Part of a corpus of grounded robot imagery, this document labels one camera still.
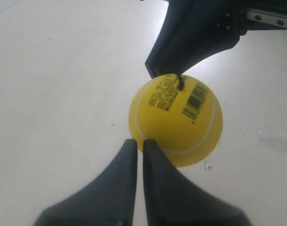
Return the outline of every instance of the small debris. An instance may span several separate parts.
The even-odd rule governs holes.
[[[210,170],[212,167],[214,167],[212,162],[205,161],[205,170]]]

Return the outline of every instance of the yellow tennis ball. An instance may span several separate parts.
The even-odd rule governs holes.
[[[142,150],[155,140],[176,167],[189,166],[208,156],[220,140],[223,117],[219,101],[201,81],[183,75],[183,91],[175,74],[145,84],[130,107],[131,136]]]

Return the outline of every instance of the tennis ball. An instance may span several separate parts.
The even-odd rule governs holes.
[[[208,156],[220,140],[223,117],[219,101],[201,81],[183,75],[179,91],[176,74],[146,83],[130,107],[129,128],[140,150],[153,139],[176,167]]]

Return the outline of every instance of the white surface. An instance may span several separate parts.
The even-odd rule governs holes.
[[[149,80],[144,62],[166,7],[23,0],[0,13],[0,226],[31,225],[130,137],[128,108]],[[256,226],[287,225],[287,31],[249,32],[187,74],[217,95],[224,131],[205,159],[211,170],[202,161],[181,171]],[[147,224],[141,161],[136,226]]]

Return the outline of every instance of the black string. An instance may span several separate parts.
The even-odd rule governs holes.
[[[179,90],[182,91],[184,89],[184,80],[181,74],[177,74],[177,78],[179,80]]]

